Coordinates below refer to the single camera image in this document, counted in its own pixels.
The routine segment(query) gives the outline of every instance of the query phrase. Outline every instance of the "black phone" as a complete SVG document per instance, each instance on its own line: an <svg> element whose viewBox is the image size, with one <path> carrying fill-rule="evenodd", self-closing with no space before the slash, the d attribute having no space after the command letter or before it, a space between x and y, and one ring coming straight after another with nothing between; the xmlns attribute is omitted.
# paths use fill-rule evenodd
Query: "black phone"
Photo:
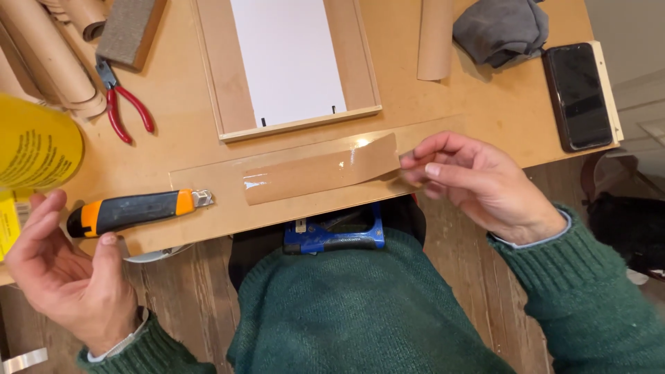
<svg viewBox="0 0 665 374"><path fill-rule="evenodd" d="M612 143L612 126L592 45L550 48L543 55L543 63L563 150L578 152Z"/></svg>

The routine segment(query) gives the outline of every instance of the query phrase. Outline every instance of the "hand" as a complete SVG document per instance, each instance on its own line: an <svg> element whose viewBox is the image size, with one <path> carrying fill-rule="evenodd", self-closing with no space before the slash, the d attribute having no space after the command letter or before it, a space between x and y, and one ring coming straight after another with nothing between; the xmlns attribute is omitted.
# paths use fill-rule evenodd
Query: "hand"
<svg viewBox="0 0 665 374"><path fill-rule="evenodd" d="M530 244L562 232L566 219L504 151L450 131L400 158L404 178L425 195L447 197L476 224L507 242Z"/></svg>
<svg viewBox="0 0 665 374"><path fill-rule="evenodd" d="M65 202L62 190L30 197L32 214L5 263L30 305L99 356L140 325L136 292L122 277L115 234L99 239L93 258L67 239L59 228Z"/></svg>

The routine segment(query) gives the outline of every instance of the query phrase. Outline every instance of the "sanding block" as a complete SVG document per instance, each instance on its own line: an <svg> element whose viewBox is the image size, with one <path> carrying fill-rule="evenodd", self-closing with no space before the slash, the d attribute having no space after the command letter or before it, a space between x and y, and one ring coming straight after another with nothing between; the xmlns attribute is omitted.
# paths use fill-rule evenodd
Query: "sanding block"
<svg viewBox="0 0 665 374"><path fill-rule="evenodd" d="M141 71L165 6L166 0L115 0L97 55Z"/></svg>

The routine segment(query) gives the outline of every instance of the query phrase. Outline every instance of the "wooden floor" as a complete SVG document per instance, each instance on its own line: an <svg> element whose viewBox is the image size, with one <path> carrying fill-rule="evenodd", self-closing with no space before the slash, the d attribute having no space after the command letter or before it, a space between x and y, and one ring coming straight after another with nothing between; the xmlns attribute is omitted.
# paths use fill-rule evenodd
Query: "wooden floor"
<svg viewBox="0 0 665 374"><path fill-rule="evenodd" d="M550 199L582 212L581 166L581 158L572 158L526 171ZM551 373L540 327L523 311L525 294L487 245L484 230L447 202L422 195L419 201L428 222L425 252L453 287L485 344L520 374ZM156 311L164 329L199 360L215 363L218 373L233 372L224 355L240 318L226 274L230 248L230 239L220 238L152 264L126 264L139 302ZM33 311L20 290L0 287L0 307L10 355L49 350L46 363L22 373L80 372L74 364L80 343Z"/></svg>

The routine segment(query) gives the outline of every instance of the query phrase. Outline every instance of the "pliers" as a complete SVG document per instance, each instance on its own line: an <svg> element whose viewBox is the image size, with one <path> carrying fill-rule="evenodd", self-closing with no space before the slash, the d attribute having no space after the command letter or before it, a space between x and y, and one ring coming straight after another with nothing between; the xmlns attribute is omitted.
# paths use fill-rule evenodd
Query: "pliers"
<svg viewBox="0 0 665 374"><path fill-rule="evenodd" d="M155 125L152 122L152 118L150 118L150 113L146 106L143 105L136 96L120 86L116 75L113 74L106 59L96 56L96 62L97 65L95 65L95 68L106 87L106 109L108 110L108 120L111 122L111 127L115 130L120 139L127 144L132 143L132 138L127 134L120 121L120 115L118 114L118 96L116 95L116 91L134 105L143 120L143 125L146 127L146 130L153 133L155 131Z"/></svg>

